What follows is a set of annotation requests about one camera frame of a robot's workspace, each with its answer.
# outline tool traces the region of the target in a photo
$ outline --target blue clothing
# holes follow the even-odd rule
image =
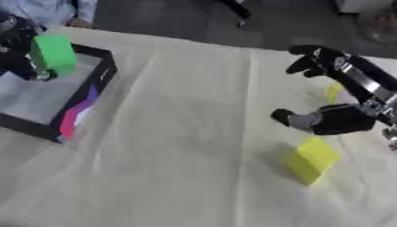
[[[72,0],[0,0],[0,10],[32,20],[35,24],[50,27],[66,24],[72,17],[92,22],[97,0],[77,0],[76,10]]]

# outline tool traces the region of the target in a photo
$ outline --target table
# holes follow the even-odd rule
[[[306,187],[283,158],[307,134],[269,118],[323,105],[295,57],[59,28],[111,50],[118,76],[75,139],[0,129],[0,223],[10,226],[395,226],[397,156],[379,130],[324,139],[342,159]],[[395,60],[374,59],[389,72]]]

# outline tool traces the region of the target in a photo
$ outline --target open box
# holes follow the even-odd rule
[[[48,82],[0,76],[0,126],[63,143],[112,80],[117,67],[110,51],[73,44],[76,70]]]

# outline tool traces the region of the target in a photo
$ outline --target dark floor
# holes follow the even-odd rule
[[[104,30],[160,35],[202,43],[286,50],[317,43],[362,55],[397,58],[397,46],[362,38],[354,16],[339,15],[334,0],[247,0],[253,17],[236,28],[236,15],[218,0],[99,0]]]

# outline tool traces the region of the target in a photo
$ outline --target small yellow block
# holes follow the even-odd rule
[[[340,83],[338,83],[338,82],[333,83],[333,84],[328,88],[328,91],[327,91],[327,94],[326,94],[327,100],[328,100],[331,104],[334,104],[335,101],[336,101],[336,99],[337,99],[337,95],[338,95],[338,93],[339,93],[341,90],[343,90],[342,84],[340,84]]]
[[[311,185],[338,159],[339,153],[320,137],[310,137],[292,152],[286,164],[302,183]]]

